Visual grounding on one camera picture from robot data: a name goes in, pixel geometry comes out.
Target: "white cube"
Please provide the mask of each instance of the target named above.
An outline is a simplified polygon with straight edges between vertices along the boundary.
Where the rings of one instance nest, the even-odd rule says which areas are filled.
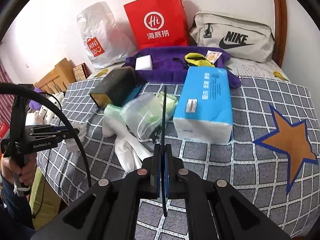
[[[137,57],[136,70],[152,70],[151,56]]]

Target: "orange star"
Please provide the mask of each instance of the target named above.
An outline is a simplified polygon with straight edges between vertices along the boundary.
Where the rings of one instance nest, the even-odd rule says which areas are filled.
[[[270,109],[276,130],[255,140],[253,143],[288,156],[288,194],[303,167],[303,163],[318,164],[318,160],[312,152],[311,144],[308,141],[306,120],[291,124],[271,105]]]

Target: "zipper pull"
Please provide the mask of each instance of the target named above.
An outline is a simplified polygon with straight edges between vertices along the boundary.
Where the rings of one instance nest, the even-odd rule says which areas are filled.
[[[211,27],[211,25],[210,25],[210,23],[208,23],[208,28],[203,33],[204,38],[211,38],[212,37],[211,32],[210,32],[210,27]]]

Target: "hand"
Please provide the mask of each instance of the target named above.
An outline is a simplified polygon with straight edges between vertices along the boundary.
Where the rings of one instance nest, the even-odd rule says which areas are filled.
[[[29,161],[20,168],[11,158],[2,158],[1,160],[1,174],[11,184],[14,184],[12,173],[21,175],[20,182],[26,186],[31,186],[36,175],[37,154],[32,153],[28,155]]]

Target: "purple plush toy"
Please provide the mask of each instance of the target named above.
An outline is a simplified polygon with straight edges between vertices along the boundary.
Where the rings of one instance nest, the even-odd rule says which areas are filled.
[[[42,92],[42,90],[40,88],[35,88],[34,91],[37,92],[37,93]],[[30,100],[29,106],[30,106],[31,109],[33,109],[35,111],[39,111],[42,105],[39,104],[36,101]]]

